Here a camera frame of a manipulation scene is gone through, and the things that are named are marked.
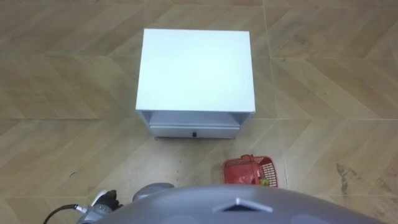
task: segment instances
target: open shelf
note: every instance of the open shelf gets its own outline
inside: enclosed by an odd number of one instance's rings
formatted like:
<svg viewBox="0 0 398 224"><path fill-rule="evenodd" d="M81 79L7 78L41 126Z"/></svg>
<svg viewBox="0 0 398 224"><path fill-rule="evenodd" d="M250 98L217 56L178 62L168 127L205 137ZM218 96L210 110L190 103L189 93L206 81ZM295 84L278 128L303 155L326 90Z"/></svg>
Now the open shelf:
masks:
<svg viewBox="0 0 398 224"><path fill-rule="evenodd" d="M148 116L149 126L206 126L240 127L240 123L230 113L153 111Z"/></svg>

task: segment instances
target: yellow object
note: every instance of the yellow object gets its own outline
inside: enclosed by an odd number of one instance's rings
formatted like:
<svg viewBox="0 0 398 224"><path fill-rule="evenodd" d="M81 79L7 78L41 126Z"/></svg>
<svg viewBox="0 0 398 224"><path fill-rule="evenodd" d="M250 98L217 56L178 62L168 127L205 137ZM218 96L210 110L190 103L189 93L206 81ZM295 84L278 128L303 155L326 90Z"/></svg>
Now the yellow object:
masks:
<svg viewBox="0 0 398 224"><path fill-rule="evenodd" d="M265 177L260 177L259 179L261 185L269 186L269 180Z"/></svg>

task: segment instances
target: nightstand top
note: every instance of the nightstand top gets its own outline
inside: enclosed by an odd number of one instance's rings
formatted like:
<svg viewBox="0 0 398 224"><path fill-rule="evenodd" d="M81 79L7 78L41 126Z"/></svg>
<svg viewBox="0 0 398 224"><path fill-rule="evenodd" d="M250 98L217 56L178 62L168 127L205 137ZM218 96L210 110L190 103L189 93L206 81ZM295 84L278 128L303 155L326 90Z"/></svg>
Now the nightstand top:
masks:
<svg viewBox="0 0 398 224"><path fill-rule="evenodd" d="M145 29L136 109L254 112L249 32Z"/></svg>

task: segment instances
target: floor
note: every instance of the floor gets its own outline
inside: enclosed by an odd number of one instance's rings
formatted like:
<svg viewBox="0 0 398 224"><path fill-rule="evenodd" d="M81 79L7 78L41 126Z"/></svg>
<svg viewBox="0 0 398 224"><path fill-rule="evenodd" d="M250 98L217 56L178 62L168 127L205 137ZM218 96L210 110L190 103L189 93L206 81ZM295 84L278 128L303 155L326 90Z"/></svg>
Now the floor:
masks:
<svg viewBox="0 0 398 224"><path fill-rule="evenodd" d="M236 140L156 141L136 119L143 27L250 31L257 113ZM153 182L219 183L243 154L397 223L397 56L397 0L0 0L0 223L102 189L128 203Z"/></svg>

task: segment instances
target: white nightstand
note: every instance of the white nightstand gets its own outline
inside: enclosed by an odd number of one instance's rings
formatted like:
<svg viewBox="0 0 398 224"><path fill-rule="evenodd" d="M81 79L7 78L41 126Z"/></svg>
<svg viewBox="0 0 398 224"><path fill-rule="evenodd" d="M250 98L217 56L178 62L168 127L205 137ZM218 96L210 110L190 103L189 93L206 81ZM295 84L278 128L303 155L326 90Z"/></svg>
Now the white nightstand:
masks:
<svg viewBox="0 0 398 224"><path fill-rule="evenodd" d="M136 110L155 137L235 138L256 110L249 32L145 29Z"/></svg>

